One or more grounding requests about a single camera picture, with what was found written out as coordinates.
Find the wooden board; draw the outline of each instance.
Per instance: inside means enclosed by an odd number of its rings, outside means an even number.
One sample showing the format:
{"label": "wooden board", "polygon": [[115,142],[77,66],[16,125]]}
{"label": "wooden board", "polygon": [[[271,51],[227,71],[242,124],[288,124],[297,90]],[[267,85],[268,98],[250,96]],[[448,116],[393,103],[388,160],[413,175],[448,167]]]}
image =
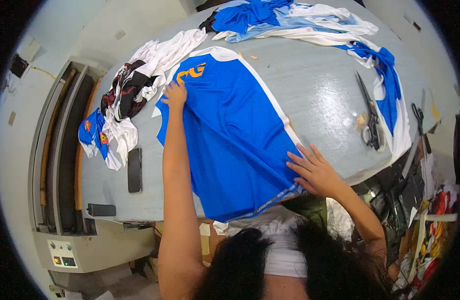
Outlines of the wooden board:
{"label": "wooden board", "polygon": [[57,112],[60,109],[61,104],[63,103],[63,98],[70,87],[71,81],[75,77],[77,73],[76,70],[71,70],[70,76],[65,81],[63,88],[58,96],[57,103],[55,104],[55,108],[53,109],[50,123],[48,124],[47,135],[45,136],[45,143],[43,144],[43,154],[42,154],[42,165],[40,168],[40,205],[45,207],[47,206],[47,163],[48,163],[48,150],[50,149],[50,140],[51,135],[53,133],[53,126],[55,123],[55,119],[57,117]]}

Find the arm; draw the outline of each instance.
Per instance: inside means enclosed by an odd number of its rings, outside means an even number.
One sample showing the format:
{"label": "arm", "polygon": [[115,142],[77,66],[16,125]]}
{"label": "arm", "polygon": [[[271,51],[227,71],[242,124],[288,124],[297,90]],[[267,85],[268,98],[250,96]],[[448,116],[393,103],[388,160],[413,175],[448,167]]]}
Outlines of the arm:
{"label": "arm", "polygon": [[310,145],[315,156],[302,145],[297,145],[297,148],[305,155],[308,161],[290,152],[288,153],[295,164],[287,162],[287,165],[301,176],[300,178],[295,178],[295,182],[312,194],[333,198],[340,203],[349,213],[355,228],[365,241],[365,250],[385,259],[387,253],[385,235],[377,216],[365,205],[353,189],[337,175],[315,146]]}
{"label": "arm", "polygon": [[172,82],[162,99],[169,105],[163,148],[163,221],[158,279],[163,299],[184,298],[203,273],[200,230],[191,193],[190,165],[183,129],[185,85]]}

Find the work table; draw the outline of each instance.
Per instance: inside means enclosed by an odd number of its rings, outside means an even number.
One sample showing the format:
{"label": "work table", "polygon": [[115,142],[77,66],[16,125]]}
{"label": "work table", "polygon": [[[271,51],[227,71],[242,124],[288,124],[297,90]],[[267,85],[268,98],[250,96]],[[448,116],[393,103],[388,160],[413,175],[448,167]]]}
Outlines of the work table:
{"label": "work table", "polygon": [[[420,107],[422,89],[428,91],[429,88],[429,81],[415,57],[405,49],[402,41],[389,27],[358,3],[352,0],[322,0],[320,3],[336,8],[345,7],[379,28],[377,34],[364,37],[378,46],[387,48],[395,56],[395,69],[400,77],[409,118],[410,136],[413,140],[417,123],[411,105],[415,103]],[[179,31],[198,28],[213,10],[214,8],[193,14],[158,35],[149,36],[142,45],[148,40],[158,39],[163,42],[171,39]],[[366,69],[346,51],[336,47],[319,46],[281,37],[253,38],[232,44],[224,39],[212,41],[214,36],[215,33],[209,33],[206,40],[195,50],[220,46],[240,52],[267,84],[289,117],[300,141],[306,146],[309,143],[314,144],[342,178],[348,178],[389,160],[391,153],[388,147],[382,153],[367,147],[357,129],[356,119],[366,113],[367,108],[354,71],[357,70],[362,76],[372,97],[373,82],[377,77],[375,69]],[[103,77],[96,92],[92,111],[100,106],[100,99],[109,90],[115,73],[128,62],[133,53],[134,51],[128,53]],[[428,130],[435,121],[429,114],[429,93],[425,94],[427,98],[422,109],[425,113],[424,130]],[[156,138],[162,119],[161,116],[151,118],[157,100],[155,96],[131,119],[138,129],[137,147],[142,148],[143,190],[136,194],[128,193],[127,167],[113,171],[107,168],[100,154],[92,159],[84,155],[83,208],[86,208],[88,203],[109,204],[115,205],[117,211],[117,216],[109,219],[163,219],[163,147]],[[119,158],[115,141],[110,143],[110,148]],[[195,195],[194,203],[197,215],[204,215],[200,201]]]}

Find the black-handled scissors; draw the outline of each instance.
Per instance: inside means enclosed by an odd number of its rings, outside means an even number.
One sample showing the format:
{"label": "black-handled scissors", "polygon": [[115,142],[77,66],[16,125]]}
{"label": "black-handled scissors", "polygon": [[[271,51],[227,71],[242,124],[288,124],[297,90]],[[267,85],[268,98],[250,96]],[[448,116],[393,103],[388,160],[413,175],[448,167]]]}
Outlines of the black-handled scissors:
{"label": "black-handled scissors", "polygon": [[355,71],[357,74],[358,85],[362,94],[364,95],[365,103],[367,104],[368,109],[368,122],[362,129],[362,140],[367,146],[373,147],[375,150],[385,149],[385,136],[383,134],[383,129],[378,123],[377,109],[375,108],[374,101],[370,98],[367,88],[365,87],[364,81],[360,77],[360,74]]}
{"label": "black-handled scissors", "polygon": [[415,103],[412,103],[412,111],[417,119],[417,126],[418,126],[418,134],[422,136],[423,142],[425,142],[425,147],[426,147],[426,152],[427,153],[432,153],[432,149],[430,148],[430,143],[428,142],[427,134],[424,133],[424,112],[420,107],[417,107]]}

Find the smartphone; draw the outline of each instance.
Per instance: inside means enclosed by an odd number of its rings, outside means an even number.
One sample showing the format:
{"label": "smartphone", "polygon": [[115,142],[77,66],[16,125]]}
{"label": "smartphone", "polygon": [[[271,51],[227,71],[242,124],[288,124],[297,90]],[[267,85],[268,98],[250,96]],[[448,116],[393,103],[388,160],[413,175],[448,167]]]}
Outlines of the smartphone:
{"label": "smartphone", "polygon": [[117,209],[114,205],[89,203],[87,212],[94,217],[115,217]]}
{"label": "smartphone", "polygon": [[142,149],[135,148],[128,153],[128,192],[142,191]]}

